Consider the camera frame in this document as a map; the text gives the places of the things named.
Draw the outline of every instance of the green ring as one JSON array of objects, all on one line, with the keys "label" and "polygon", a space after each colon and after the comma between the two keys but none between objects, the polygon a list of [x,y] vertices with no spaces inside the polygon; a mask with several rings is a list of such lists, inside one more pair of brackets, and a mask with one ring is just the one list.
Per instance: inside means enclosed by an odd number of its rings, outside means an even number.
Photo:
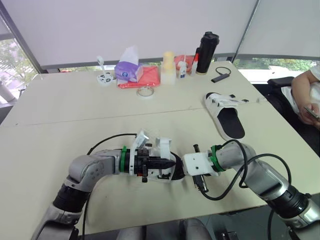
[{"label": "green ring", "polygon": [[211,147],[212,156],[210,157],[210,160],[213,162],[213,165],[216,167],[218,172],[224,172],[225,170],[219,165],[218,159],[216,156],[216,145],[213,145]]},{"label": "green ring", "polygon": [[127,147],[123,146],[121,150],[121,159],[120,159],[120,172],[125,172],[125,157],[126,157]]}]

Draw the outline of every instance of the red bag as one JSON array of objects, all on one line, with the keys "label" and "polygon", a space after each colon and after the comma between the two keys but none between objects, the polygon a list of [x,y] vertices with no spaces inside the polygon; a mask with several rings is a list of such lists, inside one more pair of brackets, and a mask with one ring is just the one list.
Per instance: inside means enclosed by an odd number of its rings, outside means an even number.
[{"label": "red bag", "polygon": [[143,86],[156,87],[160,85],[160,78],[157,66],[144,66],[143,75],[138,82],[128,81],[118,84],[121,89],[140,88]]}]

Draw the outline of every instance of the small white bottle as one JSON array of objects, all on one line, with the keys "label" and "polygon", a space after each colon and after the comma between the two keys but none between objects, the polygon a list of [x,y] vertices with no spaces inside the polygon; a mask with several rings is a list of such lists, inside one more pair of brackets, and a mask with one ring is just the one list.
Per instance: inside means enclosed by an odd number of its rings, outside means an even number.
[{"label": "small white bottle", "polygon": [[187,63],[185,61],[183,61],[180,64],[180,69],[179,69],[179,75],[178,78],[179,79],[183,79],[184,77],[186,77],[187,74]]},{"label": "small white bottle", "polygon": [[176,64],[175,54],[172,51],[167,51],[163,54],[163,63],[161,65],[161,84],[175,84],[176,83]]}]

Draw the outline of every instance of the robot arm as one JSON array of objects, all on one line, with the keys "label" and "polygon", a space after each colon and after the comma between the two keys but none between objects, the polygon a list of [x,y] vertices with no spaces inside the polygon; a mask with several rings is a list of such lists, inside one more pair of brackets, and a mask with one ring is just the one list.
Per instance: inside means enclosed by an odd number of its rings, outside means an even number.
[{"label": "robot arm", "polygon": [[[250,146],[242,146],[248,159],[256,156]],[[244,164],[244,156],[239,145],[230,142],[222,149],[217,150],[212,146],[209,152],[186,154],[183,156],[183,163],[189,175],[213,175],[213,172],[220,173],[228,169],[238,171]],[[320,221],[320,208],[310,196],[300,193],[268,163],[259,159],[250,162],[244,182],[287,226],[302,229]],[[203,186],[205,182],[198,185],[199,190],[202,190]]]},{"label": "robot arm", "polygon": [[102,150],[74,159],[69,175],[31,239],[77,239],[79,231],[75,224],[96,183],[104,176],[123,172],[142,177],[143,183],[148,181],[148,176],[162,182],[182,179],[185,176],[182,161],[170,153],[170,139],[157,139],[155,148],[145,146],[148,139],[141,131],[131,149]]}]

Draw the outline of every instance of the tissue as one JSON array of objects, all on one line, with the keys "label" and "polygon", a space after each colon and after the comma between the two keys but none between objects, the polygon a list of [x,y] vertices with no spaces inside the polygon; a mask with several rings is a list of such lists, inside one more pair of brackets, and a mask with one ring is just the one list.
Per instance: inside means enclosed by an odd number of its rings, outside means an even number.
[{"label": "tissue", "polygon": [[138,47],[130,46],[125,49],[120,61],[114,68],[118,84],[127,82],[137,83],[144,74],[143,67],[139,66]]}]

